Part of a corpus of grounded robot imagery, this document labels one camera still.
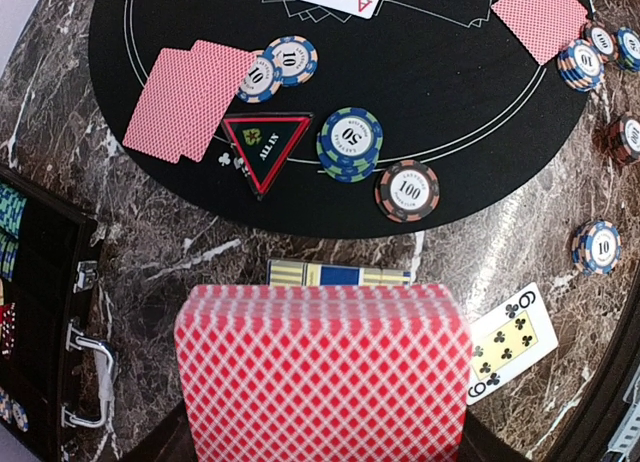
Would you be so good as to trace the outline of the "red card deck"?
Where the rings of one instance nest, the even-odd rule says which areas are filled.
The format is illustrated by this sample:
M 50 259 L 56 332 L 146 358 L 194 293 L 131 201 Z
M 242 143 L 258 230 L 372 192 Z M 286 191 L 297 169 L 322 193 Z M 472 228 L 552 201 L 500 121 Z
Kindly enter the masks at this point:
M 270 286 L 399 286 L 411 283 L 411 272 L 272 259 L 267 264 Z

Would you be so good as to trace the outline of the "50 chips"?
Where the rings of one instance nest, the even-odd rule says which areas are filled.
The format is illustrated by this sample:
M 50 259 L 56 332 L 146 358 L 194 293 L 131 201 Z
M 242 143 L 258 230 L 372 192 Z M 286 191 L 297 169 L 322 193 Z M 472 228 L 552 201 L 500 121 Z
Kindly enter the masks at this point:
M 372 112 L 345 107 L 333 112 L 322 125 L 316 153 L 324 171 L 341 183 L 368 178 L 377 165 L 384 134 Z

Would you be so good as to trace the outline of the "100 chips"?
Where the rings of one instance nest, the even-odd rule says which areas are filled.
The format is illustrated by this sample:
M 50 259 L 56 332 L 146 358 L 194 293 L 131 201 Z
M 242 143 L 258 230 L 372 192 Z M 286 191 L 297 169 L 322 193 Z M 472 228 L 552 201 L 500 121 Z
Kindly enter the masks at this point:
M 584 40 L 594 46 L 604 64 L 617 60 L 617 43 L 603 24 L 587 21 L 581 29 L 581 34 Z
M 440 186 L 435 172 L 416 160 L 403 160 L 385 169 L 374 196 L 382 213 L 396 223 L 418 222 L 435 210 Z

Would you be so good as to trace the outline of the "red triangular all-in marker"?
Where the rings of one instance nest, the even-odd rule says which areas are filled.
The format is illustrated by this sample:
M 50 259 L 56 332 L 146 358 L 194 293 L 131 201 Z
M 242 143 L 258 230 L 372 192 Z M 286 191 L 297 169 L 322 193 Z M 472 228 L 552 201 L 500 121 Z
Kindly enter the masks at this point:
M 259 200 L 269 192 L 313 119 L 311 112 L 257 112 L 223 118 L 221 128 L 242 160 L 242 171 Z

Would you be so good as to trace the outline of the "red-backed playing card deck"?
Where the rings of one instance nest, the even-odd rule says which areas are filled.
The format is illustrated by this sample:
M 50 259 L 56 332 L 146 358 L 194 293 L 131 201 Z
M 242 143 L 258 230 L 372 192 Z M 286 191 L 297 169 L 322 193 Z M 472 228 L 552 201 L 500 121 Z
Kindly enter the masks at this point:
M 469 325 L 443 285 L 201 285 L 174 325 L 202 461 L 453 461 Z

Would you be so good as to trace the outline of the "10 chips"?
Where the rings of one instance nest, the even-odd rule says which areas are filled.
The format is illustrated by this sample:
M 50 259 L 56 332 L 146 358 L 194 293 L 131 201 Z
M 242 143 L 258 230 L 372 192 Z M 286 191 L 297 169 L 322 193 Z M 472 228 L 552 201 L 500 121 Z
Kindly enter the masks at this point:
M 317 49 L 300 35 L 278 37 L 253 54 L 256 59 L 236 93 L 249 104 L 266 102 L 283 87 L 304 84 L 319 65 Z
M 596 89 L 604 79 L 604 64 L 599 53 L 583 39 L 570 42 L 558 54 L 556 66 L 565 83 L 580 92 Z

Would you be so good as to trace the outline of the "blue chip stack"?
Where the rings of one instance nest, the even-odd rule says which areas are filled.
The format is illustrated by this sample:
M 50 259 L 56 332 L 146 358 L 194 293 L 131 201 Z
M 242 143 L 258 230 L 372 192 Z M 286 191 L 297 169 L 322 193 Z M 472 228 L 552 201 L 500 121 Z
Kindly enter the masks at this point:
M 573 235 L 571 260 L 585 276 L 608 275 L 621 259 L 621 236 L 606 220 L 586 222 Z

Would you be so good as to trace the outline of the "orange 100 chip stack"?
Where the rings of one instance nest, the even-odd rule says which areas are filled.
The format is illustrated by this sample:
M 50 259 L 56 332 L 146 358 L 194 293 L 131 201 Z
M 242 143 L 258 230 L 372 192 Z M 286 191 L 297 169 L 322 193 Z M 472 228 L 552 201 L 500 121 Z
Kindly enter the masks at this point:
M 639 162 L 639 119 L 624 113 L 607 129 L 610 155 L 622 165 Z

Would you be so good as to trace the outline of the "green-blue 50 chip stack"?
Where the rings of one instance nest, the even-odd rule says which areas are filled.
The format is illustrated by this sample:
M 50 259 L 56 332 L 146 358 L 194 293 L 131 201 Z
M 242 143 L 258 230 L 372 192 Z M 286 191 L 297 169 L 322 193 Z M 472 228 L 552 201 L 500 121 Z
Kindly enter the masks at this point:
M 624 70 L 637 73 L 640 70 L 639 34 L 629 27 L 620 27 L 615 36 L 619 49 L 618 66 Z

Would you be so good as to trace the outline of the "card dealt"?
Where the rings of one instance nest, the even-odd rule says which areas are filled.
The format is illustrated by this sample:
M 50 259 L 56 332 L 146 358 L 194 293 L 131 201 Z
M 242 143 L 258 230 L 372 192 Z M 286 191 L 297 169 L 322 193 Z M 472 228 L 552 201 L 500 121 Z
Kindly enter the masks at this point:
M 191 48 L 190 103 L 183 154 L 200 162 L 238 89 L 256 60 L 250 51 L 197 40 Z

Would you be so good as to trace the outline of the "green chip row right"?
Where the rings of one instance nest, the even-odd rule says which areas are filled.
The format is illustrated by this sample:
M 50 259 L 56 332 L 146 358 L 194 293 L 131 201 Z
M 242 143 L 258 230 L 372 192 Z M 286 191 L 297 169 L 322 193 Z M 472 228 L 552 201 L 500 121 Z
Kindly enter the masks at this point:
M 4 183 L 0 186 L 0 223 L 1 228 L 12 235 L 19 236 L 22 216 L 27 198 L 16 189 Z

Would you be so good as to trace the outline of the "green chip row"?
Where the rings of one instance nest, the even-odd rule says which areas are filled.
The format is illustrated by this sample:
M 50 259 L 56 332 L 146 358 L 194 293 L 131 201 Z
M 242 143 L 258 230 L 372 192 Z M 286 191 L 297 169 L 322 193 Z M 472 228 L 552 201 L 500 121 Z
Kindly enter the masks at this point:
M 12 236 L 1 232 L 0 235 L 0 260 L 1 260 L 1 276 L 11 281 L 13 279 L 15 262 L 19 242 Z
M 16 189 L 4 183 L 0 186 L 0 223 L 1 228 L 12 235 L 19 236 L 22 216 L 27 198 Z

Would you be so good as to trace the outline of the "black poker chip case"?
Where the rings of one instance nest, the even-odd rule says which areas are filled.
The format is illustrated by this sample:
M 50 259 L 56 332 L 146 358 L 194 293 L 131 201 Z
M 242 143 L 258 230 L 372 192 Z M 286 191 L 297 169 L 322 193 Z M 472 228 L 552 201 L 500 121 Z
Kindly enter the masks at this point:
M 98 284 L 95 220 L 1 169 L 1 184 L 27 198 L 13 279 L 1 276 L 1 306 L 16 304 L 16 339 L 1 355 L 1 388 L 27 412 L 29 430 L 2 425 L 42 461 L 71 461 L 81 429 L 105 425 L 114 403 L 117 355 L 87 329 Z

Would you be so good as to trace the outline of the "red dice in case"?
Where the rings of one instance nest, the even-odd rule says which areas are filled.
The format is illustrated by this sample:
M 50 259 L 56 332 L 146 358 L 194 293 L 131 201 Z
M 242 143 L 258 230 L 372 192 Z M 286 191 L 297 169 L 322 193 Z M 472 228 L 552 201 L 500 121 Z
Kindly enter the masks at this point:
M 16 339 L 16 304 L 1 306 L 1 355 L 10 359 Z

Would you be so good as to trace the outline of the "blue-white chips in case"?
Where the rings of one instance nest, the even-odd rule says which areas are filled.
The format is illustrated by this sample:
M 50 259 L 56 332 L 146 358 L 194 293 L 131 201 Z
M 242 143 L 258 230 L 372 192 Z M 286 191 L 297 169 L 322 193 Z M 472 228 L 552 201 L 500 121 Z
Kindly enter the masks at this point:
M 26 410 L 3 389 L 0 389 L 1 418 L 8 424 L 14 423 L 22 431 L 29 430 L 29 419 Z

